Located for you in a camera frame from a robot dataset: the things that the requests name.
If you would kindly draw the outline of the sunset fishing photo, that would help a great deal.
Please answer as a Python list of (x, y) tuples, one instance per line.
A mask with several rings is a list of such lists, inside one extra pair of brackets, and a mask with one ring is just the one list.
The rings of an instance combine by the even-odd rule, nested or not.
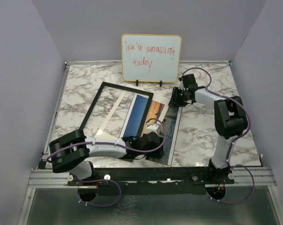
[(146, 109), (148, 96), (135, 94), (120, 137), (142, 136), (146, 134), (146, 128), (149, 126), (146, 123), (147, 120), (157, 118), (162, 121), (168, 110), (168, 101), (168, 98), (154, 94), (149, 108)]

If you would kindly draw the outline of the brown frame backing board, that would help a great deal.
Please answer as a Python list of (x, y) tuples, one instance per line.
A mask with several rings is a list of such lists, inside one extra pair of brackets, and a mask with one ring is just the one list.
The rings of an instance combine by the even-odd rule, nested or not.
[(150, 156), (146, 156), (146, 160), (171, 166), (181, 112), (181, 107), (171, 106), (168, 108), (162, 120), (163, 124), (165, 125), (167, 134), (166, 140), (163, 145), (163, 151), (157, 150), (155, 152), (152, 152)]

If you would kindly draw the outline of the black picture frame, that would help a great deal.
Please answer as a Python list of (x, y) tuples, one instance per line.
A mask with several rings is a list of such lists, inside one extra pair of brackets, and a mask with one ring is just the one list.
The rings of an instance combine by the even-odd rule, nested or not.
[[(146, 102), (146, 105), (145, 105), (145, 109), (143, 111), (143, 114), (142, 114), (142, 117), (140, 119), (140, 123), (139, 123), (139, 127), (138, 127), (138, 131), (136, 133), (137, 136), (140, 136), (142, 134), (142, 125), (143, 123), (145, 122), (146, 120), (146, 116), (147, 116), (147, 113), (149, 111), (149, 108), (150, 108), (150, 104), (151, 104), (151, 100), (153, 98), (153, 93), (150, 93), (150, 92), (147, 92), (147, 91), (143, 91), (143, 90), (138, 90), (138, 89), (135, 89), (135, 88), (129, 88), (129, 87), (126, 87), (126, 86), (121, 86), (121, 85), (117, 85), (117, 84), (113, 84), (113, 83), (108, 83), (108, 82), (102, 82), (99, 90), (97, 91), (84, 119), (83, 119), (83, 122), (81, 123), (80, 127), (79, 127), (79, 133), (83, 134), (83, 129), (85, 128), (86, 124), (87, 124), (87, 121), (103, 91), (103, 89), (105, 87), (109, 87), (109, 88), (113, 88), (113, 89), (118, 89), (118, 90), (123, 90), (123, 91), (129, 91), (129, 92), (133, 92), (133, 93), (136, 93), (136, 94), (139, 94), (139, 95), (145, 95), (146, 97), (148, 97), (147, 99), (147, 102)], [(95, 153), (95, 150), (92, 150), (91, 147), (88, 147), (87, 148), (90, 149), (90, 152), (89, 152), (89, 157), (103, 157), (103, 156), (106, 156), (106, 155), (103, 155), (103, 153), (100, 153), (100, 155), (92, 155), (92, 153)]]

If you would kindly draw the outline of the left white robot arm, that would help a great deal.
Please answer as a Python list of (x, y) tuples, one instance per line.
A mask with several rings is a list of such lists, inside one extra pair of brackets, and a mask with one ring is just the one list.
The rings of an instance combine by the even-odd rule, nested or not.
[(163, 155), (166, 137), (155, 132), (141, 137), (127, 136), (116, 140), (91, 138), (83, 130), (75, 130), (49, 143), (50, 155), (46, 161), (52, 164), (54, 173), (70, 172), (85, 185), (93, 183), (95, 174), (90, 157), (109, 157), (131, 160), (139, 155)]

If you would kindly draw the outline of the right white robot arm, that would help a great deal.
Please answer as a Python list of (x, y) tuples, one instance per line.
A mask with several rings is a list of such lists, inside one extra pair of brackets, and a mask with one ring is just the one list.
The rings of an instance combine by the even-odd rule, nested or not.
[(179, 78), (179, 87), (174, 87), (169, 106), (185, 107), (188, 103), (201, 103), (213, 109), (214, 126), (218, 133), (218, 141), (214, 155), (207, 171), (207, 179), (218, 183), (223, 179), (221, 169), (230, 167), (229, 161), (237, 138), (248, 129), (248, 118), (241, 97), (226, 97), (210, 91), (207, 87), (198, 86), (194, 74)]

